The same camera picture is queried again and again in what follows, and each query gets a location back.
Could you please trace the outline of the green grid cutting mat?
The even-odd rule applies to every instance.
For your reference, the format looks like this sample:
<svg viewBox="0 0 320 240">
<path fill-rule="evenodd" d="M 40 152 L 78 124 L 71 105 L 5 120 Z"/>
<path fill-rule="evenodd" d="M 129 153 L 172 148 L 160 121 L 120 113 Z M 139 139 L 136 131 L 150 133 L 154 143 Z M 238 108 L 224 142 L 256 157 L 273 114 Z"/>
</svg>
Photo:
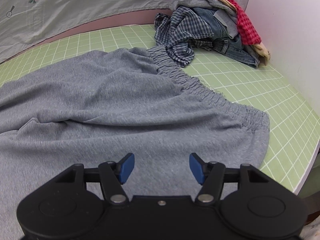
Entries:
<svg viewBox="0 0 320 240">
<path fill-rule="evenodd" d="M 1 83 L 17 80 L 34 70 L 91 50 L 155 45 L 151 25 L 127 25 L 95 30 L 42 44 L 1 64 Z M 270 117 L 270 143 L 263 172 L 298 193 L 315 162 L 319 116 L 272 66 L 251 68 L 214 51 L 195 50 L 185 72 L 229 101 L 251 105 Z"/>
</svg>

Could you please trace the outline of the grey garment in pile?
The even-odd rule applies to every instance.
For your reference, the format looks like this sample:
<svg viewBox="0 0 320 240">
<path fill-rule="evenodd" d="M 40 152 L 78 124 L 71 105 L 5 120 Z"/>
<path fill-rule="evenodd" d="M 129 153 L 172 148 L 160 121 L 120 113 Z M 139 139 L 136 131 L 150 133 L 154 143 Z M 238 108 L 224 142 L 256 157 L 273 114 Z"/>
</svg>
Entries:
<svg viewBox="0 0 320 240">
<path fill-rule="evenodd" d="M 169 9 L 172 11 L 176 10 L 179 6 L 208 10 L 216 8 L 213 16 L 226 28 L 228 36 L 233 39 L 239 34 L 236 27 L 237 14 L 235 10 L 219 0 L 171 0 L 168 3 Z"/>
</svg>

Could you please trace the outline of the blue denim jeans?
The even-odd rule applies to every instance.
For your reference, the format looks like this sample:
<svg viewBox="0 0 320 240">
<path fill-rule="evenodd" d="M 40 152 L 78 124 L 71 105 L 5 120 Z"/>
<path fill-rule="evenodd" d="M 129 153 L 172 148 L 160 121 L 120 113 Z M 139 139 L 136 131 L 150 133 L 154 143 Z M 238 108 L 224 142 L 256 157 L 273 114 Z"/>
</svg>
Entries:
<svg viewBox="0 0 320 240">
<path fill-rule="evenodd" d="M 210 49 L 252 68 L 258 67 L 260 61 L 257 53 L 242 44 L 236 24 L 225 10 L 214 7 L 211 10 L 194 8 L 193 11 L 212 31 L 212 37 L 202 39 Z"/>
</svg>

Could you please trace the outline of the grey sweatpants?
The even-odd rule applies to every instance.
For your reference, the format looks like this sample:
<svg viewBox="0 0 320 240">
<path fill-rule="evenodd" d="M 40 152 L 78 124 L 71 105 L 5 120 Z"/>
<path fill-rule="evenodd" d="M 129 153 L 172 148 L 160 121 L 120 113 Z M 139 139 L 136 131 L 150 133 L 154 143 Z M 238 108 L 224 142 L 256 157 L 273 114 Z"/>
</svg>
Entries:
<svg viewBox="0 0 320 240">
<path fill-rule="evenodd" d="M 73 164 L 133 153 L 129 196 L 190 195 L 189 155 L 260 166 L 270 120 L 191 77 L 162 47 L 90 51 L 1 87 L 1 239 L 18 239 L 19 202 Z"/>
</svg>

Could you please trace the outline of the beige garment in pile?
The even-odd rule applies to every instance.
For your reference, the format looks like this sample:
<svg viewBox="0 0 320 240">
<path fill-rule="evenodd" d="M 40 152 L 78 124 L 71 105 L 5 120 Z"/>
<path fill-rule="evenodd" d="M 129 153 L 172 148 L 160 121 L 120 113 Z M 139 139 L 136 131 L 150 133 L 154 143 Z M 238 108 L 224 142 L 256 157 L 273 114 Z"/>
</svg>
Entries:
<svg viewBox="0 0 320 240">
<path fill-rule="evenodd" d="M 260 44 L 255 44 L 250 46 L 256 53 L 257 55 L 263 59 L 263 64 L 267 65 L 269 60 L 270 60 L 270 53 L 268 49 L 264 46 L 263 42 Z"/>
</svg>

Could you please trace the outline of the blue plaid shirt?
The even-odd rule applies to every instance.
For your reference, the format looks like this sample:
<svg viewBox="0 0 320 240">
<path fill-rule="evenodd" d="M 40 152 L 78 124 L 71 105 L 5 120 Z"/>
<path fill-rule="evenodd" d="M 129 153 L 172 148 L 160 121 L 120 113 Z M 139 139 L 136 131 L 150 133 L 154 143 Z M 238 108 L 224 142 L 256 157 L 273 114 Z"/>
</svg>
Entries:
<svg viewBox="0 0 320 240">
<path fill-rule="evenodd" d="M 164 46 L 180 67 L 193 61 L 194 48 L 213 50 L 214 33 L 209 24 L 188 7 L 180 6 L 170 16 L 158 13 L 154 28 L 156 44 Z"/>
</svg>

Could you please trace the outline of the red checkered cloth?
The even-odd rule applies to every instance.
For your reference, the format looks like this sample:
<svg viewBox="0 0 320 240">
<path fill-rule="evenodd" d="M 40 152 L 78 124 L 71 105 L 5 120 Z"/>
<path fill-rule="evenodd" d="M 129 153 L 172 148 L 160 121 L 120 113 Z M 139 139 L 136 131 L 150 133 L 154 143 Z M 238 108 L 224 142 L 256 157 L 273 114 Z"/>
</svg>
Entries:
<svg viewBox="0 0 320 240">
<path fill-rule="evenodd" d="M 236 26 L 244 45 L 255 45 L 262 42 L 261 37 L 253 26 L 251 20 L 235 0 L 219 0 L 224 5 L 234 10 L 237 14 Z"/>
</svg>

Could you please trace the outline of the grey carrot print sheet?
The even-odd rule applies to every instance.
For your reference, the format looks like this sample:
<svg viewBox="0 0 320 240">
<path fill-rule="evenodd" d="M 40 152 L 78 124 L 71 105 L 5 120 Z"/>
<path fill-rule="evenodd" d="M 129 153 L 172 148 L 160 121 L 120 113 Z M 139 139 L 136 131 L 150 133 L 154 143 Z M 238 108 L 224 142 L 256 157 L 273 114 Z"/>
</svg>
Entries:
<svg viewBox="0 0 320 240">
<path fill-rule="evenodd" d="M 82 24 L 171 0 L 1 0 L 1 61 Z M 236 0 L 243 8 L 248 0 Z"/>
</svg>

